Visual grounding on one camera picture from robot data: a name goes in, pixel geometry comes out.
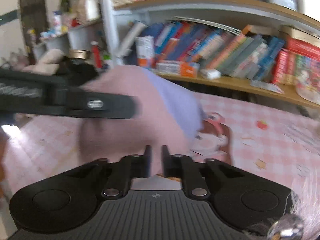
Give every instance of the black device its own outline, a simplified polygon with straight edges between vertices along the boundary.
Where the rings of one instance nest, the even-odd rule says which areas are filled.
[[[0,69],[0,120],[13,113],[130,119],[133,97],[88,92],[58,76]]]
[[[10,240],[245,240],[263,235],[251,226],[289,212],[291,190],[215,159],[162,149],[164,175],[182,190],[130,190],[149,176],[152,149],[118,163],[99,159],[19,190],[10,213],[18,231]]]

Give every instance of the black plastic part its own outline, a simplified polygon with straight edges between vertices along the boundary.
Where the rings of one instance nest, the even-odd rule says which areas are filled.
[[[102,102],[102,107],[90,108],[90,101],[96,100]],[[77,87],[69,87],[62,77],[0,69],[0,111],[80,118],[131,119],[137,112],[137,104],[134,97],[87,92]]]
[[[208,189],[210,194],[203,199],[222,221],[238,231],[263,235],[252,226],[290,212],[291,190],[285,186],[218,160],[194,163],[188,156],[175,157],[166,146],[162,158],[166,177],[181,178],[186,196],[192,199],[197,199],[192,189]]]
[[[89,220],[108,199],[105,186],[118,189],[124,197],[131,179],[147,178],[151,147],[145,154],[125,156],[119,163],[99,159],[19,190],[10,201],[10,213],[17,226],[37,233],[58,233],[76,228]]]
[[[105,199],[119,199],[127,195],[131,187],[131,179],[148,178],[150,176],[151,146],[147,146],[144,155],[123,157],[113,166],[112,173],[103,187],[101,196]],[[108,189],[119,191],[116,196],[108,196]]]

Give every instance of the red bottle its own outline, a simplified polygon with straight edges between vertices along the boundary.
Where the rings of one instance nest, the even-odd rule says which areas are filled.
[[[101,63],[101,58],[100,58],[100,51],[98,48],[98,42],[97,41],[92,41],[92,52],[94,55],[94,62],[97,68],[102,68],[102,63]]]

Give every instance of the orange box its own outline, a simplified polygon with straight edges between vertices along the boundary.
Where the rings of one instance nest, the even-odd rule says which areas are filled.
[[[199,64],[194,62],[182,62],[163,60],[156,64],[157,70],[164,74],[175,74],[184,77],[197,77]]]

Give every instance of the pink cloth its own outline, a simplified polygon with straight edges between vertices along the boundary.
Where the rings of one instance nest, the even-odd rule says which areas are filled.
[[[84,88],[96,92],[135,96],[138,104],[138,113],[131,120],[83,120],[79,143],[80,156],[84,162],[98,158],[108,158],[111,162],[117,162],[126,155],[142,154],[145,146],[151,145],[151,175],[154,175],[162,171],[162,145],[168,145],[172,154],[185,154],[189,151],[190,139],[187,139],[168,112],[158,90],[140,67],[117,66],[99,80],[89,82]]]

